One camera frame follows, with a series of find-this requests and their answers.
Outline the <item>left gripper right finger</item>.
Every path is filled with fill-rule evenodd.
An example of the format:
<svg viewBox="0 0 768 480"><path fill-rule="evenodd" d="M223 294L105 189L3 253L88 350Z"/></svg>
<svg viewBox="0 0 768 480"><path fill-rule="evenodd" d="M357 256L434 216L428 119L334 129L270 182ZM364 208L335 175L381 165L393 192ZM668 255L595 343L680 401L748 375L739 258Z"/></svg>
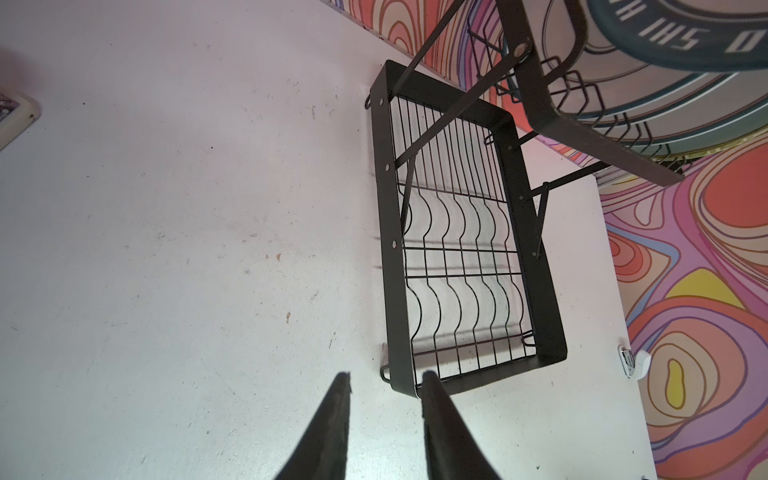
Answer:
<svg viewBox="0 0 768 480"><path fill-rule="evenodd" d="M434 371L422 376L421 405L429 479L500 479Z"/></svg>

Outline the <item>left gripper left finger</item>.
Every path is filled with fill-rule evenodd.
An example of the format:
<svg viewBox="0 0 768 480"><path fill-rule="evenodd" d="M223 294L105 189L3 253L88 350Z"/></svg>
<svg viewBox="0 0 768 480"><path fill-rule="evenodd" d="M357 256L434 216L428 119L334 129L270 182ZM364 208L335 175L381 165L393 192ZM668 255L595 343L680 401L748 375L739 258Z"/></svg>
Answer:
<svg viewBox="0 0 768 480"><path fill-rule="evenodd" d="M340 372L276 479L345 478L350 403L350 374Z"/></svg>

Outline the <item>white plate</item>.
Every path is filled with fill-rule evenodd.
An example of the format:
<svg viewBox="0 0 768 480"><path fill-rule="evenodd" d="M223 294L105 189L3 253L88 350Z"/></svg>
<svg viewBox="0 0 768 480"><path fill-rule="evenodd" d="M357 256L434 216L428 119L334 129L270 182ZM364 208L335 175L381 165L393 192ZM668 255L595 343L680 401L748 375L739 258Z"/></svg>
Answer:
<svg viewBox="0 0 768 480"><path fill-rule="evenodd" d="M767 127L766 71L670 70L606 40L588 42L549 89L563 113L647 156L706 156Z"/></svg>

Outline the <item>black rimmed lettered plate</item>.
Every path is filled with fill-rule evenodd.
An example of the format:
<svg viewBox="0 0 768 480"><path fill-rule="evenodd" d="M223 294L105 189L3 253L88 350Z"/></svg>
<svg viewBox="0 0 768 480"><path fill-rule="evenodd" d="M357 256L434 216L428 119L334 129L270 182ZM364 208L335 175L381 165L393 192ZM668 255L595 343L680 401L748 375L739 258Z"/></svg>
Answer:
<svg viewBox="0 0 768 480"><path fill-rule="evenodd" d="M767 3L713 0L588 0L592 20L619 50L691 72L767 68Z"/></svg>

